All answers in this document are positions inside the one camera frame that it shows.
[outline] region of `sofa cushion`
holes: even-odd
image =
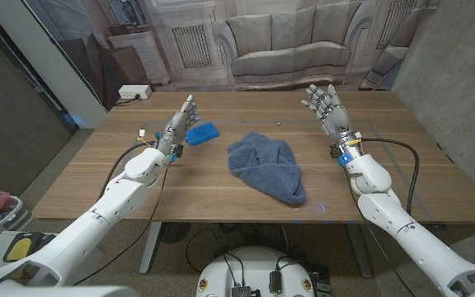
[[[359,2],[338,2],[317,7],[314,12],[313,42],[331,41],[344,44],[347,28]]]
[[[294,71],[292,73],[277,73],[271,75],[237,75],[234,77],[236,84],[263,84],[268,83],[270,87],[288,87],[298,83],[318,81],[335,81],[334,77],[344,74],[346,66],[317,66]]]
[[[272,49],[288,49],[311,43],[315,7],[296,12],[273,13]]]
[[[236,16],[227,19],[228,26],[234,35],[237,54],[270,50],[270,15]]]
[[[265,50],[243,55],[232,61],[234,75],[291,73],[313,66],[346,65],[350,49],[321,41],[291,49]]]

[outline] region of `robotic arm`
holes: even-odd
[[[106,186],[101,199],[62,233],[38,252],[0,268],[0,282],[16,274],[32,271],[31,278],[21,280],[28,286],[61,286],[109,230],[147,199],[149,189],[157,183],[159,168],[173,162],[174,151],[186,137],[196,117],[193,96],[165,124],[154,148],[146,148],[127,162],[125,171]]]
[[[475,296],[475,264],[462,259],[401,207],[388,171],[354,145],[360,141],[360,133],[351,130],[334,87],[329,85],[325,93],[311,85],[306,92],[310,102],[302,103],[316,114],[343,153],[339,163],[350,174],[351,188],[360,195],[362,215],[395,238],[443,296]]]

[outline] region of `radiator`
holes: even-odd
[[[417,0],[401,0],[391,3],[377,49],[383,49],[388,45],[388,42],[393,38],[393,34],[415,7],[416,2]]]
[[[184,68],[212,65],[202,25],[172,28]]]

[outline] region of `cabinet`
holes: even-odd
[[[161,83],[166,86],[170,75],[158,52],[157,43],[152,31],[132,33],[127,35],[110,36],[107,38],[115,48],[133,46],[139,54],[140,61],[152,83]]]

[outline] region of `wire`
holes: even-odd
[[[406,203],[406,212],[409,215],[412,215],[413,193],[414,193],[414,189],[416,187],[417,175],[419,174],[419,154],[410,145],[404,144],[404,143],[402,143],[400,141],[396,141],[396,140],[391,140],[391,139],[362,139],[362,141],[379,141],[379,142],[385,142],[385,143],[390,143],[390,144],[398,144],[398,145],[401,145],[401,146],[409,149],[410,152],[413,153],[413,157],[416,160],[415,161],[416,163],[415,163],[415,167],[413,168],[412,181],[410,182],[410,191],[408,192],[408,199],[407,199],[407,203]]]
[[[127,248],[125,248],[122,252],[120,252],[118,255],[116,255],[116,257],[114,257],[112,260],[110,260],[109,262],[107,262],[104,266],[102,266],[100,269],[98,269],[97,271],[93,272],[92,274],[90,274],[89,276],[81,279],[79,282],[75,283],[74,285],[79,285],[80,283],[82,283],[83,281],[87,280],[88,278],[94,276],[96,273],[104,270],[106,267],[108,267],[112,262],[114,262],[116,259],[118,259],[120,256],[122,256],[127,250],[129,250],[131,247],[133,247],[141,238],[142,236],[146,233],[146,230],[148,230],[149,228],[149,225],[152,223],[152,218],[153,218],[153,215],[155,215],[155,210],[157,209],[157,205],[158,205],[158,202],[161,200],[161,197],[162,197],[162,190],[164,190],[164,182],[166,181],[166,175],[168,174],[168,169],[170,168],[170,165],[168,165],[166,167],[166,171],[164,172],[164,178],[162,179],[162,186],[161,186],[161,193],[158,195],[158,199],[157,199],[157,203],[155,204],[155,207],[153,208],[153,212],[152,212],[152,215],[149,217],[149,221],[148,223],[146,224],[146,227],[144,227],[144,230],[140,233],[140,235],[137,237],[137,239],[135,239]]]
[[[104,195],[104,192],[106,191],[106,187],[107,187],[107,184],[109,183],[109,181],[111,180],[111,177],[113,176],[113,172],[115,172],[115,169],[117,166],[119,166],[119,163],[120,161],[122,161],[122,159],[129,153],[131,152],[132,150],[136,149],[136,148],[140,148],[141,146],[144,146],[144,145],[147,145],[148,143],[146,142],[143,142],[143,143],[140,143],[140,144],[136,144],[134,146],[132,146],[131,148],[128,148],[125,152],[123,152],[120,157],[118,159],[116,159],[116,162],[115,162],[115,165],[113,165],[113,168],[109,171],[109,174],[107,175],[107,179],[106,179],[106,182],[104,183],[104,186],[102,187],[102,190],[100,191],[100,194],[98,195],[98,198],[96,199],[96,201],[99,201],[100,198]]]
[[[233,254],[231,254],[230,252],[226,252],[226,254],[232,256],[232,257],[235,257],[239,263],[241,264],[241,282],[242,282],[242,285],[241,286],[245,286],[245,267],[243,266],[243,262],[241,262],[241,260],[234,256]]]
[[[128,104],[128,103],[138,101],[139,99],[140,99],[140,94],[137,94],[137,95],[135,95],[135,97],[133,97],[133,98],[131,98],[131,99],[128,99],[128,100],[126,100],[126,101],[122,101],[122,102],[115,103],[115,106],[123,106],[123,105],[126,105],[126,104]]]
[[[225,262],[227,262],[227,266],[228,266],[228,269],[230,270],[230,274],[232,275],[232,279],[234,281],[234,286],[236,286],[236,278],[234,277],[234,274],[232,272],[232,268],[230,268],[230,264],[228,264],[228,261],[227,261],[227,258],[224,256],[224,253],[223,253],[223,259]]]
[[[199,235],[200,233],[203,233],[204,231],[210,231],[212,233],[212,235],[214,235],[214,238],[215,238],[215,241],[218,243],[219,247],[220,248],[223,248],[223,245],[221,244],[221,242],[219,241],[217,235],[215,235],[215,232],[210,229],[210,228],[205,228],[205,229],[202,229],[200,230],[198,233],[194,234],[190,240],[188,241],[188,243],[186,244],[186,261],[188,262],[188,265],[190,266],[190,268],[192,270],[194,270],[195,272],[197,273],[201,273],[202,271],[200,271],[199,269],[195,268],[191,261],[190,261],[190,257],[188,256],[188,250],[189,250],[189,247],[190,247],[190,243],[192,241],[192,239],[194,239],[197,235]],[[232,275],[232,279],[234,281],[234,286],[236,286],[237,282],[236,282],[236,279],[234,278],[234,274],[232,272],[232,268],[230,268],[230,264],[228,263],[228,260],[227,258],[225,257],[225,254],[229,255],[229,256],[232,256],[232,257],[235,257],[239,263],[241,264],[241,269],[242,269],[242,286],[245,286],[245,267],[243,266],[243,262],[236,256],[234,256],[233,254],[231,254],[230,252],[223,252],[223,259],[224,261],[227,263],[227,266],[228,266],[228,269],[230,270],[230,274]]]
[[[410,288],[406,285],[406,283],[404,282],[404,280],[401,278],[401,276],[399,275],[399,273],[397,272],[397,270],[395,270],[395,267],[393,267],[393,264],[392,262],[389,260],[388,258],[388,255],[386,255],[386,252],[384,251],[383,247],[380,245],[379,241],[377,240],[377,238],[375,237],[375,234],[373,233],[373,230],[371,229],[371,227],[369,226],[369,223],[368,221],[366,220],[366,218],[364,217],[364,215],[362,214],[362,210],[360,210],[360,207],[358,205],[358,203],[356,202],[356,198],[355,196],[353,195],[353,191],[351,190],[351,186],[350,186],[350,177],[347,175],[347,171],[346,169],[344,168],[344,173],[346,175],[346,178],[347,178],[347,184],[349,185],[349,188],[350,188],[350,193],[351,193],[351,198],[353,198],[353,201],[355,202],[355,205],[356,205],[356,209],[359,210],[359,213],[360,213],[360,216],[362,217],[362,219],[364,220],[365,224],[366,224],[366,227],[368,227],[368,230],[369,232],[371,233],[371,236],[373,237],[373,239],[375,240],[375,242],[377,243],[377,245],[379,246],[380,248],[380,252],[383,253],[384,257],[386,258],[386,261],[388,262],[389,266],[392,268],[393,272],[395,272],[395,275],[398,277],[398,279],[401,281],[402,285],[404,285],[404,287],[406,288],[406,290],[408,290],[408,292],[415,297],[415,295],[413,294],[412,290],[410,290]]]
[[[281,268],[280,268],[280,261],[281,261],[282,259],[285,259],[285,258],[290,259],[289,256],[282,256],[282,257],[279,257],[279,258],[278,258],[278,261],[276,261],[276,266],[274,267],[274,270],[275,270],[275,271],[280,271],[280,269],[281,269]]]
[[[287,244],[287,251],[290,251],[289,240],[287,239],[287,233],[285,232],[284,225],[281,225],[281,230],[284,232],[285,243]]]
[[[280,269],[279,269],[278,271],[281,271],[282,269],[284,269],[284,267],[289,266],[289,265],[292,265],[292,264],[293,264],[293,263],[289,262],[289,263],[283,265],[282,267],[280,267]]]

